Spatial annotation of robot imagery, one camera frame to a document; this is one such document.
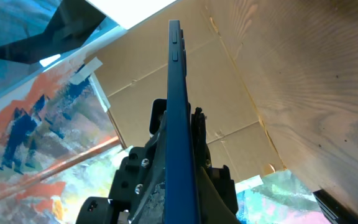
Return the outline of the blue Galaxy smartphone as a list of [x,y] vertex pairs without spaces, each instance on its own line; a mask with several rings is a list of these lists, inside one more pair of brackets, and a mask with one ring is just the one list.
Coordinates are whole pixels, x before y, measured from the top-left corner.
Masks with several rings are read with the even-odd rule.
[[[187,135],[188,94],[186,50],[180,21],[168,23],[168,79],[166,113],[165,222],[201,222],[192,139]],[[177,118],[185,118],[178,128]]]

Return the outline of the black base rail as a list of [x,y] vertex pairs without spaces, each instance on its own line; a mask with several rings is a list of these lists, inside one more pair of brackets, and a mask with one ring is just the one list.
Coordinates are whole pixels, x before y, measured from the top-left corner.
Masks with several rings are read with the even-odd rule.
[[358,218],[342,206],[335,198],[321,189],[313,195],[326,219],[332,224],[358,224]]

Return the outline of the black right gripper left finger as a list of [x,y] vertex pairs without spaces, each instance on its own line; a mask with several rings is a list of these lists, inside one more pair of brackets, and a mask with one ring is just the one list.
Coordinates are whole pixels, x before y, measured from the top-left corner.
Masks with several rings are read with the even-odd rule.
[[165,182],[157,184],[130,224],[164,224]]

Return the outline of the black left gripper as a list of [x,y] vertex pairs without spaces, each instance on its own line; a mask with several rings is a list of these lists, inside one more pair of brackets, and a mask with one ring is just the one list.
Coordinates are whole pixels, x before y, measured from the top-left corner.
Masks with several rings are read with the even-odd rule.
[[[134,147],[123,158],[107,197],[88,197],[77,216],[77,223],[129,223],[140,212],[154,187],[165,182],[166,112],[160,128],[144,147]],[[206,116],[197,107],[191,115],[191,133],[196,168],[202,167],[219,196],[236,215],[238,203],[234,181],[227,166],[211,167],[206,143]]]

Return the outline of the colourful painted backdrop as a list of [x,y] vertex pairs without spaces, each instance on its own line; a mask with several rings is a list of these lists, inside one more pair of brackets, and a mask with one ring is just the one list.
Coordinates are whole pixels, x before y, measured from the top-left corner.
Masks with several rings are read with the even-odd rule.
[[129,30],[116,27],[0,98],[0,223],[74,223],[108,195],[131,146],[150,137],[167,95],[168,23],[184,31],[188,99],[205,113],[215,167],[228,166],[252,223],[325,223],[312,193],[262,129],[202,1],[177,1]]

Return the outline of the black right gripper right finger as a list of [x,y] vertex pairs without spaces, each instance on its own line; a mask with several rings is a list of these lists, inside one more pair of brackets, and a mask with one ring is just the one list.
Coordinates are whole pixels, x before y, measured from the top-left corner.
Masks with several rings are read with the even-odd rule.
[[230,209],[226,206],[206,171],[196,169],[201,222],[203,224],[240,224]]

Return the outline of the cardboard panel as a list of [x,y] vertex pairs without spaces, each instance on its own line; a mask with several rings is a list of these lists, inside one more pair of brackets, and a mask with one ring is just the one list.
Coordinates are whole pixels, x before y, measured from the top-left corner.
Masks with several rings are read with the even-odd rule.
[[177,1],[94,53],[96,76],[121,141],[150,139],[152,103],[168,101],[169,168],[189,165],[190,115],[206,116],[203,141],[214,167],[239,182],[283,169],[283,162],[200,1]]

